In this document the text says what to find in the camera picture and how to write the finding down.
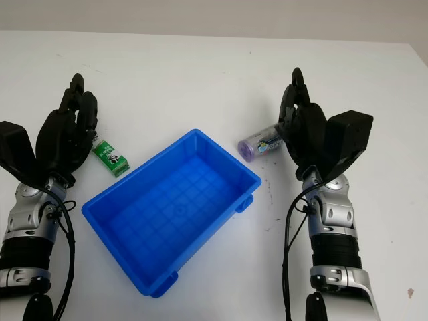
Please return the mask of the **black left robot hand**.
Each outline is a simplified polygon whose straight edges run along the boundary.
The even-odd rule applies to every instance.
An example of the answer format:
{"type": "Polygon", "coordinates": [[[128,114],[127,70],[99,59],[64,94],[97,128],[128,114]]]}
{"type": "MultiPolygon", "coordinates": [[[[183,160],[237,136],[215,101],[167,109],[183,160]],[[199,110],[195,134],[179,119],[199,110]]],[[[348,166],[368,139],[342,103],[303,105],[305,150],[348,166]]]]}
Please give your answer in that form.
{"type": "Polygon", "coordinates": [[[95,95],[84,89],[84,78],[74,74],[59,108],[53,110],[39,131],[35,155],[49,176],[73,187],[76,171],[92,150],[98,123],[95,95]]]}

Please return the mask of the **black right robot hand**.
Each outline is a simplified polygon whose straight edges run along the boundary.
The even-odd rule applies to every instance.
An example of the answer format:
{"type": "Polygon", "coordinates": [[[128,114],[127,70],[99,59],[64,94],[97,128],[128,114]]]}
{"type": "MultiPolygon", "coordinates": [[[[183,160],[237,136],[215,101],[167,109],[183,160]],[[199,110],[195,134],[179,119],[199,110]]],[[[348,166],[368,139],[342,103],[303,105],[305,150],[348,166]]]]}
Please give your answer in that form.
{"type": "Polygon", "coordinates": [[[310,100],[300,68],[294,68],[291,84],[282,96],[276,130],[285,142],[295,164],[296,178],[304,180],[304,172],[316,166],[324,146],[326,117],[319,105],[310,100]]]}

